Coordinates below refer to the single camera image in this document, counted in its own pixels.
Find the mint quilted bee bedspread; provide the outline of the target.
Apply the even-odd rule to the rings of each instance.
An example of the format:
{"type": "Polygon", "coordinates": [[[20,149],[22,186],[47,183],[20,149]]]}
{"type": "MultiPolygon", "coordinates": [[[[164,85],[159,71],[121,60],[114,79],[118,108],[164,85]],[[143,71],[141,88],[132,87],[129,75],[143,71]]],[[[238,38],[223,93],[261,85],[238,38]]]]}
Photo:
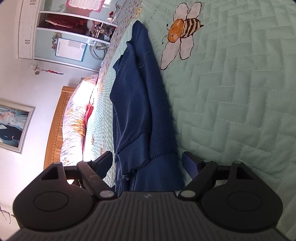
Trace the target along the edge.
{"type": "Polygon", "coordinates": [[[191,57],[161,72],[178,152],[241,161],[281,198],[295,240],[295,2],[202,1],[191,57]]]}

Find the wooden headboard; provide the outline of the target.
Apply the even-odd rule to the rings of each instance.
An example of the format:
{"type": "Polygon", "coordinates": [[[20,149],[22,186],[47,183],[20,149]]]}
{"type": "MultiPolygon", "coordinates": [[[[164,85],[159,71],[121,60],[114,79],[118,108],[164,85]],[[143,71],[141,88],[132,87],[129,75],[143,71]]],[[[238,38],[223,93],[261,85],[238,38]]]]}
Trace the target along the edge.
{"type": "Polygon", "coordinates": [[[63,86],[59,101],[56,106],[54,117],[52,120],[46,154],[44,159],[44,169],[50,166],[53,162],[60,161],[61,148],[63,144],[62,137],[62,126],[63,126],[63,117],[67,103],[75,91],[74,87],[63,86]]]}

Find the floral pillow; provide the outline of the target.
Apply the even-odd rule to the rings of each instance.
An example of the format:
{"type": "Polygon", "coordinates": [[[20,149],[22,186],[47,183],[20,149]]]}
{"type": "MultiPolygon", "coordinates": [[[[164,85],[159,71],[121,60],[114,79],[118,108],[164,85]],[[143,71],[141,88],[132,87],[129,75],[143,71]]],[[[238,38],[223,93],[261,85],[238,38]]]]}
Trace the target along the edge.
{"type": "Polygon", "coordinates": [[[83,161],[86,115],[92,112],[91,96],[97,80],[97,74],[81,80],[67,103],[63,117],[63,143],[60,153],[60,162],[64,166],[75,166],[83,161]]]}

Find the sliding door wardrobe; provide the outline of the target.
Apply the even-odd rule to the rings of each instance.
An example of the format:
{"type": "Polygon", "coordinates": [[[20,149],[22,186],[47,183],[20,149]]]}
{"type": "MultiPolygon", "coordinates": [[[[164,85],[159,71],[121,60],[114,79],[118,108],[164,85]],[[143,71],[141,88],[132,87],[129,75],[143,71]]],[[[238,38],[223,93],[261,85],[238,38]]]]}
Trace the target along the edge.
{"type": "Polygon", "coordinates": [[[18,1],[16,56],[99,72],[140,1],[18,1]]]}

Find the blue knit sweater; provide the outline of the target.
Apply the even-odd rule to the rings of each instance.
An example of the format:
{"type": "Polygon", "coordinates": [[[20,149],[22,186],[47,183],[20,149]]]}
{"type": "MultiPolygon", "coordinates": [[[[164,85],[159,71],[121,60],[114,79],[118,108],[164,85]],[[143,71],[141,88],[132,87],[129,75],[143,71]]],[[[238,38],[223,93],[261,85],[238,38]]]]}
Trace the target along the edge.
{"type": "Polygon", "coordinates": [[[113,66],[115,190],[179,191],[175,129],[163,80],[145,26],[136,21],[113,66]]]}

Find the framed wedding photo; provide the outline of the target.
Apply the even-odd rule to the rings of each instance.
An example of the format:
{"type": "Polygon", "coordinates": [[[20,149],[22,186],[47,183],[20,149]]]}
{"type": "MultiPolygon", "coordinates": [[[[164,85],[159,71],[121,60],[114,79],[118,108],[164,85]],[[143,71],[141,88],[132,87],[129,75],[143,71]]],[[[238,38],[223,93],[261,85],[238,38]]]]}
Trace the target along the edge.
{"type": "Polygon", "coordinates": [[[1,99],[1,148],[21,154],[34,107],[1,99]]]}

